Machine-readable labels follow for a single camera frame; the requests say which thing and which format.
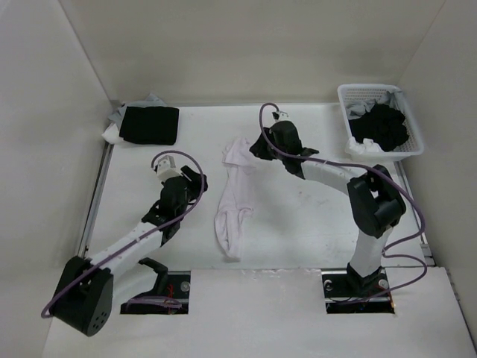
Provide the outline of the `light pink tank top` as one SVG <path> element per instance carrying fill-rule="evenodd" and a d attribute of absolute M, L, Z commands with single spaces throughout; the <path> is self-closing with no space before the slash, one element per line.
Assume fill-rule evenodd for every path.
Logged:
<path fill-rule="evenodd" d="M 225 256 L 241 259 L 244 220 L 255 209 L 252 176 L 256 170 L 248 139 L 234 139 L 223 151 L 227 181 L 214 218 L 215 236 Z"/>

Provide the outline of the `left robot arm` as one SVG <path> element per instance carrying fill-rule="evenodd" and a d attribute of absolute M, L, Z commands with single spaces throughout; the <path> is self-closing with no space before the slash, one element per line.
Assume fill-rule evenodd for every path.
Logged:
<path fill-rule="evenodd" d="M 46 312 L 86 336 L 96 334 L 113 308 L 115 282 L 177 233 L 207 188 L 206 175 L 188 166 L 163 180 L 159 200 L 131 233 L 93 258 L 67 262 Z"/>

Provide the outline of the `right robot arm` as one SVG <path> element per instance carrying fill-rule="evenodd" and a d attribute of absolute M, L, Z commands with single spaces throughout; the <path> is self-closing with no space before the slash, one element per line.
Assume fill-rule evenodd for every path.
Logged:
<path fill-rule="evenodd" d="M 383 278 L 382 252 L 406 208 L 398 190 L 374 172 L 356 176 L 349 169 L 329 166 L 319 151 L 302 145 L 295 125 L 276 122 L 250 147 L 262 160 L 279 160 L 287 172 L 332 187 L 347 195 L 358 227 L 354 254 L 345 283 L 354 297 L 363 298 Z"/>

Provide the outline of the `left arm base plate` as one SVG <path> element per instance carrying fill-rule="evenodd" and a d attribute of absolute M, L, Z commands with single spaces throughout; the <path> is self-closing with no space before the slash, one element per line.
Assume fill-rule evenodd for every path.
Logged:
<path fill-rule="evenodd" d="M 191 273 L 172 271 L 156 275 L 154 284 L 142 289 L 120 306 L 121 315 L 187 315 Z"/>

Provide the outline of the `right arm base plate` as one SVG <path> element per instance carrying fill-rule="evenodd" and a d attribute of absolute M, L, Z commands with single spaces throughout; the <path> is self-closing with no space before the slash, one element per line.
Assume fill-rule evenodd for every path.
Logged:
<path fill-rule="evenodd" d="M 322 274 L 325 309 L 328 314 L 394 314 L 390 293 L 370 298 L 389 288 L 388 277 L 382 268 L 359 288 L 353 286 L 346 271 L 324 271 Z"/>

